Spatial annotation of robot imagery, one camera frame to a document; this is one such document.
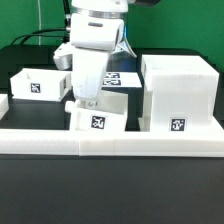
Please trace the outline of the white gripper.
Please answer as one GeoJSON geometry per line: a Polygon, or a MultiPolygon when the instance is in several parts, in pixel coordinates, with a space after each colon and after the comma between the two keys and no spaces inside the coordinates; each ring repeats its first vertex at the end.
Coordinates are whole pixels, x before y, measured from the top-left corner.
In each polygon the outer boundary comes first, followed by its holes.
{"type": "Polygon", "coordinates": [[[110,53],[74,48],[72,55],[71,83],[76,99],[86,101],[86,108],[95,108],[106,74],[110,53]]]}

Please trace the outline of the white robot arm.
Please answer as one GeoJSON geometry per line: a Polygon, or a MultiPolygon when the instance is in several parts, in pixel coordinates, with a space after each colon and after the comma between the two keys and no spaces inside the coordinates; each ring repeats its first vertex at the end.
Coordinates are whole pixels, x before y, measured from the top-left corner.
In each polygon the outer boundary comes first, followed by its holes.
{"type": "Polygon", "coordinates": [[[54,52],[59,70],[72,68],[74,97],[87,107],[98,101],[111,54],[123,41],[128,5],[152,7],[161,0],[72,0],[69,41],[54,52]]]}

